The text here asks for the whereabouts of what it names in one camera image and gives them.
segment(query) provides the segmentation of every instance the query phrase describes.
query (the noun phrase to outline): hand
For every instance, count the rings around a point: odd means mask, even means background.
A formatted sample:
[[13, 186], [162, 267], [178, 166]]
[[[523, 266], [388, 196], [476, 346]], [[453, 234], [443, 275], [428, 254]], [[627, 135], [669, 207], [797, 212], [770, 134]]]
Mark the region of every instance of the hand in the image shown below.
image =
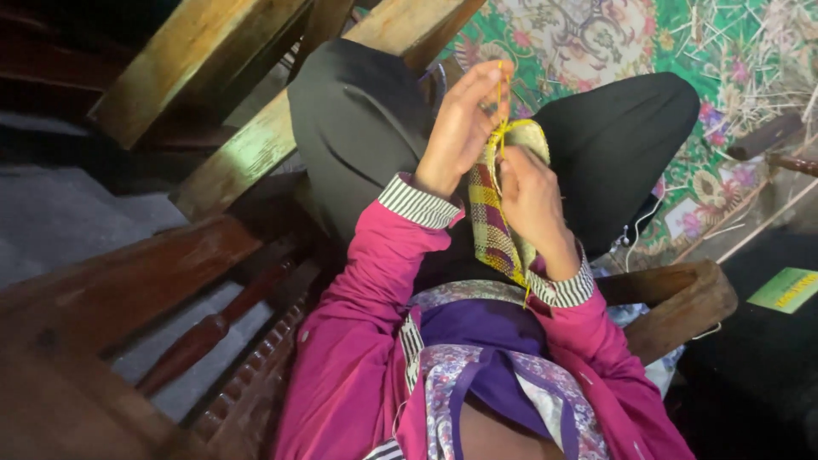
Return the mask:
[[[448, 199], [461, 177], [477, 161], [492, 130], [509, 114], [506, 77], [514, 64], [503, 61], [477, 64], [443, 98], [429, 145], [415, 172], [415, 186], [424, 192]], [[487, 115], [479, 104], [497, 103], [497, 83], [501, 82], [502, 102]]]
[[509, 225], [546, 261], [548, 278], [579, 273], [574, 237], [565, 226], [557, 176], [525, 147], [506, 147], [500, 163], [501, 207]]

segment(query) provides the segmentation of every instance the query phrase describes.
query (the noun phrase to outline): jacket sleeve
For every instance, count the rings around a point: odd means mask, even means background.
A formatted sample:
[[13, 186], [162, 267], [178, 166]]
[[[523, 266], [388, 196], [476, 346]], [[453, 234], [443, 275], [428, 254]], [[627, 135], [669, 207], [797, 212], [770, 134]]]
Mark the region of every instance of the jacket sleeve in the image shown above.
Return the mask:
[[585, 251], [577, 276], [562, 282], [546, 279], [542, 257], [528, 270], [532, 294], [527, 299], [551, 345], [572, 352], [605, 382], [635, 423], [656, 458], [672, 446], [676, 458], [693, 458], [687, 443], [667, 417], [662, 395], [645, 376], [641, 361], [627, 349], [622, 328], [608, 316]]
[[363, 211], [344, 272], [296, 335], [275, 459], [358, 460], [383, 437], [388, 366], [420, 262], [449, 246], [444, 228], [463, 215], [410, 177], [396, 174]]

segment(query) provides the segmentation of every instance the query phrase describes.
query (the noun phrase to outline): pink jacket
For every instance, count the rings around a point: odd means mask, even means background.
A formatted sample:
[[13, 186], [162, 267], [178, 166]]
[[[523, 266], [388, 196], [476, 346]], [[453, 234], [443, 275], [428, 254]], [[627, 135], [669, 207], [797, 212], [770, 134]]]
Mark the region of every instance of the pink jacket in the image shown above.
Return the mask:
[[[407, 371], [398, 333], [411, 323], [407, 316], [420, 323], [419, 307], [407, 305], [420, 262], [426, 252], [448, 247], [444, 228], [463, 212], [407, 182], [408, 175], [396, 175], [363, 211], [346, 269], [296, 336], [297, 359], [272, 448], [276, 460], [361, 460], [392, 438], [403, 458], [426, 459], [424, 387], [409, 390], [418, 370]], [[694, 458], [588, 280], [590, 296], [570, 308], [549, 306], [535, 296], [542, 289], [532, 289], [528, 305], [552, 358], [582, 387], [612, 458]]]

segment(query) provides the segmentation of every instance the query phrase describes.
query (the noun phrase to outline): green floral carpet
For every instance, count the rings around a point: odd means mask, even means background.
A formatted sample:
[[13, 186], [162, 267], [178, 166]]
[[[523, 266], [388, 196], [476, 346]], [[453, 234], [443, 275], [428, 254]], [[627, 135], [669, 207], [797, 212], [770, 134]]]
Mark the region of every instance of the green floral carpet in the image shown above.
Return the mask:
[[[776, 20], [767, 15], [772, 3], [488, 0], [448, 51], [464, 69], [511, 59], [517, 69], [515, 118], [638, 74], [671, 71], [694, 86], [702, 102], [699, 122], [658, 182], [654, 194], [667, 191], [663, 208], [629, 259], [631, 269], [647, 268], [678, 259], [766, 178], [759, 162], [728, 160], [724, 150], [755, 128], [742, 116], [748, 94], [769, 92], [770, 82], [779, 78], [780, 54], [759, 50], [769, 46], [770, 39], [762, 44], [766, 29], [759, 29], [763, 21], [770, 28]], [[793, 4], [815, 24], [814, 0]], [[784, 48], [804, 69], [816, 54], [808, 33], [796, 34]], [[614, 254], [622, 266], [625, 254]]]

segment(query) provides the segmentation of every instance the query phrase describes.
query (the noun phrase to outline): green label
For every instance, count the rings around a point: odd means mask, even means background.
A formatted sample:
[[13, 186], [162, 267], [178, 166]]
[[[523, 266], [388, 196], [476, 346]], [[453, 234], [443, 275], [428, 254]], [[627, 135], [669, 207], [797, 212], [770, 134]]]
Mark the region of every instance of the green label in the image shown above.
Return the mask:
[[787, 267], [747, 301], [768, 309], [792, 313], [816, 292], [818, 292], [818, 272]]

